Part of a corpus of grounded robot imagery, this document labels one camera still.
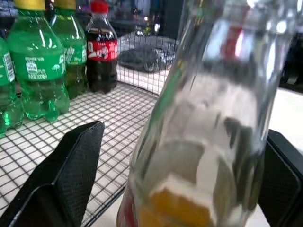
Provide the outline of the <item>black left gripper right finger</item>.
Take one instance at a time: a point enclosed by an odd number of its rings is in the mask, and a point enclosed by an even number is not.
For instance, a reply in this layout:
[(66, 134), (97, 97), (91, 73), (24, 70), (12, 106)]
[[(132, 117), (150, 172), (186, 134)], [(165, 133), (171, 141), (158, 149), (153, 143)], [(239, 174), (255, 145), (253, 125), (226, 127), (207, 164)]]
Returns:
[(270, 130), (258, 204), (271, 227), (303, 225), (303, 155)]

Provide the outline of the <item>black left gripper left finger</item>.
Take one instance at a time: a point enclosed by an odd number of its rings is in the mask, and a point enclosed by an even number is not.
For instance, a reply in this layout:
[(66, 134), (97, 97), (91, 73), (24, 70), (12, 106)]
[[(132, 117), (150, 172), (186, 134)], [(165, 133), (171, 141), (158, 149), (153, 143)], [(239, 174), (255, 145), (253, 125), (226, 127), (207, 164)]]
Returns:
[(104, 124), (66, 133), (2, 214), (2, 227), (79, 227), (96, 177)]

